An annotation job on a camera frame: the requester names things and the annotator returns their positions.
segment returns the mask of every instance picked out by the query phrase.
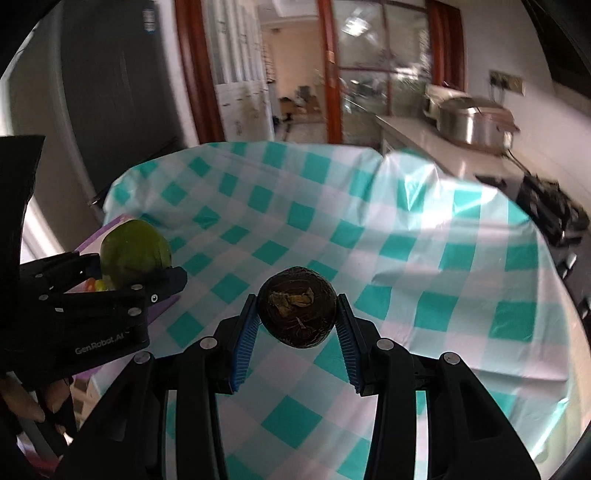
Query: pot lid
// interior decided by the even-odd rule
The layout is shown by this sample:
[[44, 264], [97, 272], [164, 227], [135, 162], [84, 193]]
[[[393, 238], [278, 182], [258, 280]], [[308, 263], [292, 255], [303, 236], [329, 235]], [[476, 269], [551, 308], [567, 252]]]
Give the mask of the pot lid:
[[510, 110], [486, 98], [451, 98], [442, 102], [439, 108], [459, 115], [483, 115], [506, 124], [514, 123], [513, 114]]

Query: floor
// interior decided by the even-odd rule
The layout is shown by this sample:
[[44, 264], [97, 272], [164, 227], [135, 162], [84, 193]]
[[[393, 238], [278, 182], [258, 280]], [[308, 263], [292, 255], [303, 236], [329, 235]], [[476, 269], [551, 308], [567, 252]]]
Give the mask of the floor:
[[289, 143], [325, 144], [326, 121], [320, 113], [294, 115], [293, 120], [279, 126], [275, 137]]

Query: electrical outlet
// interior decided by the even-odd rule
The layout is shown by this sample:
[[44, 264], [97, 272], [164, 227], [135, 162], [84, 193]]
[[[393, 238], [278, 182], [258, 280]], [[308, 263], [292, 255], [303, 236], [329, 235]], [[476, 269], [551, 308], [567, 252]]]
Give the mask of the electrical outlet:
[[509, 90], [510, 92], [525, 96], [525, 82], [521, 77], [491, 70], [490, 83], [503, 90]]

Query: stainless steel pot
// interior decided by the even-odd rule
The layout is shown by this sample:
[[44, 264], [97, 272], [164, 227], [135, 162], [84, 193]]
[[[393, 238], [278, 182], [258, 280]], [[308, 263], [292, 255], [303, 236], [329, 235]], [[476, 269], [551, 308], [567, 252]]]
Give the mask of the stainless steel pot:
[[509, 110], [484, 98], [452, 98], [442, 102], [437, 129], [456, 145], [495, 155], [510, 149], [514, 134], [519, 132]]

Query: cardboard box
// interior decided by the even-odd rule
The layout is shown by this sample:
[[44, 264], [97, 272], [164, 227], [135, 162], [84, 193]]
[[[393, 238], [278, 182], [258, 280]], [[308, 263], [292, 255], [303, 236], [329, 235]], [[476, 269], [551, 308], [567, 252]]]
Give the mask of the cardboard box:
[[306, 112], [315, 113], [320, 111], [320, 104], [315, 96], [311, 96], [306, 103]]

